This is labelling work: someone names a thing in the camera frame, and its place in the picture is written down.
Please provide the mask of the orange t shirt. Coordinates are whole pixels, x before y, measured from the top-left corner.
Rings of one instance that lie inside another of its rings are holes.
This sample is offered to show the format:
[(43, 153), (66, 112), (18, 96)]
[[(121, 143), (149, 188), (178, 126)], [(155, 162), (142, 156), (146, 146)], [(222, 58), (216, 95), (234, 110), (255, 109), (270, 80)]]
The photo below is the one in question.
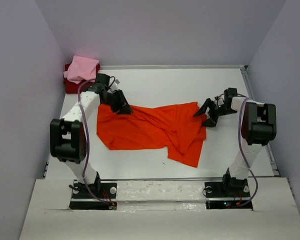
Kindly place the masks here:
[(198, 167), (207, 138), (202, 122), (194, 116), (198, 102), (155, 108), (132, 106), (132, 114), (115, 114), (101, 104), (96, 134), (109, 150), (153, 150), (167, 148), (167, 157), (190, 167)]

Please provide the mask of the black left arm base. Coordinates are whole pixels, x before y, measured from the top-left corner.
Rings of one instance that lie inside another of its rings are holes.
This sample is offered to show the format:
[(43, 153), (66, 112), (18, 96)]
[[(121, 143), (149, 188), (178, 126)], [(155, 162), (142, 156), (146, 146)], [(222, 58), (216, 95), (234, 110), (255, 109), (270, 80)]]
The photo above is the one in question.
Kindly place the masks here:
[(74, 181), (68, 187), (71, 189), (69, 203), (71, 210), (117, 210), (118, 184), (116, 182), (102, 181), (99, 192), (92, 185), (90, 191), (93, 195), (91, 195), (84, 184), (77, 181)]

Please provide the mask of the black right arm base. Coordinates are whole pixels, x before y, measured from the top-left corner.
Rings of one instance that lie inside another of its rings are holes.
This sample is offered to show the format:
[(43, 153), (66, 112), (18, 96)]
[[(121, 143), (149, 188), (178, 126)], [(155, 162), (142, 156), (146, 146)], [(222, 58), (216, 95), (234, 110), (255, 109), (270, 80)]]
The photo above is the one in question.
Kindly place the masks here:
[(202, 194), (205, 197), (205, 206), (207, 210), (227, 210), (227, 209), (253, 209), (252, 203), (247, 202), (251, 195), (247, 190), (224, 190), (220, 181), (208, 181), (204, 183)]

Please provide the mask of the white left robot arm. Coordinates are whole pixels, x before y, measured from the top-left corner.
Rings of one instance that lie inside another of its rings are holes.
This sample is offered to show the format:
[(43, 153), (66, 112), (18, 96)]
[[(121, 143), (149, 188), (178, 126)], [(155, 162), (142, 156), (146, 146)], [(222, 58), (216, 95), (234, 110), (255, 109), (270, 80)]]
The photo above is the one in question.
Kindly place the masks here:
[(90, 136), (87, 120), (100, 105), (110, 107), (117, 115), (130, 115), (133, 109), (118, 87), (114, 76), (97, 73), (95, 79), (85, 80), (77, 90), (77, 102), (60, 119), (49, 125), (50, 154), (67, 165), (78, 183), (73, 190), (84, 192), (97, 199), (102, 185), (99, 173), (92, 168), (90, 158)]

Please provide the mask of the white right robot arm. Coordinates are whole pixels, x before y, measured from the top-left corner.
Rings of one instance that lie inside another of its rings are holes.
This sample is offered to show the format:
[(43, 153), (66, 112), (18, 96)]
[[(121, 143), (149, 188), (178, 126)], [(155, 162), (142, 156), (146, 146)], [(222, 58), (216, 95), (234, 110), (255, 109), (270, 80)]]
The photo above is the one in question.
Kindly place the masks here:
[(194, 116), (207, 114), (208, 119), (201, 125), (212, 128), (217, 125), (219, 117), (236, 113), (239, 114), (239, 152), (221, 181), (205, 184), (203, 192), (207, 198), (248, 197), (251, 167), (262, 148), (277, 135), (276, 106), (254, 101), (238, 93), (236, 88), (229, 87), (214, 99), (207, 98)]

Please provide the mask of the pink folded t shirt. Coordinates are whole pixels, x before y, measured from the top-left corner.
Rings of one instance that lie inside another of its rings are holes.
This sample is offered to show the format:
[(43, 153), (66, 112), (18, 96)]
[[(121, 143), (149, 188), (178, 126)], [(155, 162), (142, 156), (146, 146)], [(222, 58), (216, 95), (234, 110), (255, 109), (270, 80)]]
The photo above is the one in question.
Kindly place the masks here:
[(79, 84), (81, 81), (94, 81), (100, 61), (97, 59), (74, 55), (63, 77), (71, 83)]

